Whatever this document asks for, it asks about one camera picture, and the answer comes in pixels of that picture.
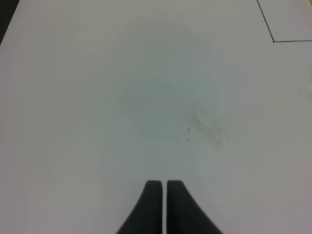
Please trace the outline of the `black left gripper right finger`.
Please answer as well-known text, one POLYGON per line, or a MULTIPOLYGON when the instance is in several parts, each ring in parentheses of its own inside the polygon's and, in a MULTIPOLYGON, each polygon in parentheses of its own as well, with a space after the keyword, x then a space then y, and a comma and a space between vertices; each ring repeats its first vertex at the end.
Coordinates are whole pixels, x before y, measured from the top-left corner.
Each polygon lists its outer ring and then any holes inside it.
POLYGON ((222 234, 180 180, 167 181, 166 231, 168 234, 222 234))

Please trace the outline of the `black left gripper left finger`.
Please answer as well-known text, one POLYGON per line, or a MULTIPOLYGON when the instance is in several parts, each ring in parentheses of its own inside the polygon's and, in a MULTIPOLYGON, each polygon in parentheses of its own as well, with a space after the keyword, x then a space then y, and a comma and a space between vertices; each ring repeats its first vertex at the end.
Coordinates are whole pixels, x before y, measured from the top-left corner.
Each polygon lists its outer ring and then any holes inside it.
POLYGON ((158 180, 148 180, 136 205, 117 234, 161 234, 162 211, 162 183, 158 180))

